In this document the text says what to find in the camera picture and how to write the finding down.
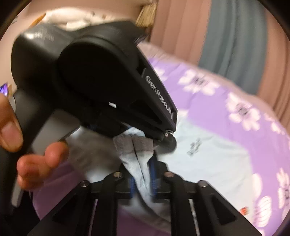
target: purple floral fabric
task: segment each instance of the purple floral fabric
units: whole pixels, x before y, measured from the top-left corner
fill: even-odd
[[[255,196],[252,224],[263,236],[271,236],[290,209],[290,138],[286,130],[277,120],[198,69],[157,59],[150,62],[180,116],[187,116],[195,125],[239,143],[248,151]],[[34,193],[39,217],[47,214],[81,178],[68,163],[62,164],[45,186]],[[119,209],[118,217],[118,236],[131,235],[128,229],[134,229],[132,233],[139,236],[168,235],[134,219],[123,209]]]

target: screw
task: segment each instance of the screw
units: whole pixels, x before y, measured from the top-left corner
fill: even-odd
[[[88,186],[89,186],[89,181],[87,181],[87,180],[81,181],[81,187],[85,188],[85,187],[88,187]]]
[[[198,185],[202,188],[207,187],[208,183],[204,180],[198,181]]]
[[[114,173],[114,177],[116,177],[116,178],[121,178],[122,176],[123,176],[123,173],[120,172],[120,171],[116,171],[116,172]]]
[[[169,133],[169,134],[173,134],[173,131],[170,130],[170,129],[166,130],[165,132],[166,132],[166,133]]]
[[[166,172],[164,173],[164,176],[167,177],[167,178],[171,178],[171,177],[174,176],[174,173],[172,173],[172,172],[170,172],[170,171],[166,171]]]

